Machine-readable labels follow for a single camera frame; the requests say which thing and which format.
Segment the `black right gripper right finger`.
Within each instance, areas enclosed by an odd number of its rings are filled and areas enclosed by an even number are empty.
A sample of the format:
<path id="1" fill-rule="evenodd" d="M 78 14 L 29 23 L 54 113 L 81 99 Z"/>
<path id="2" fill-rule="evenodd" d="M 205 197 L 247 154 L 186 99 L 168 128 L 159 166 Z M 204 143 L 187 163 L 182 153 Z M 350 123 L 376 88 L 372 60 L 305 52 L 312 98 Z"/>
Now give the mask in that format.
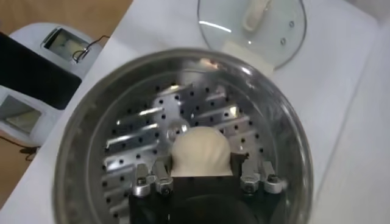
<path id="1" fill-rule="evenodd" d="M 231 153 L 232 174 L 239 177 L 240 188 L 246 194 L 256 193 L 260 186 L 269 194 L 281 194 L 286 190 L 287 181 L 280 178 L 271 161 L 262 155 Z"/>

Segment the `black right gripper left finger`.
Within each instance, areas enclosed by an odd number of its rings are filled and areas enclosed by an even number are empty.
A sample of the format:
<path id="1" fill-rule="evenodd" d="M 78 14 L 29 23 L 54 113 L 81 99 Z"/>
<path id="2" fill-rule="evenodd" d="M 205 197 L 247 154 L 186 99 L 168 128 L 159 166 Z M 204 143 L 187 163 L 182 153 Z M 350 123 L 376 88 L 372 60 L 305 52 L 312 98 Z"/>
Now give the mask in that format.
<path id="1" fill-rule="evenodd" d="M 164 196 L 169 195 L 173 191 L 171 168 L 170 156 L 158 157 L 151 170 L 145 163 L 137 164 L 132 183 L 132 195 L 147 197 L 152 191 Z"/>

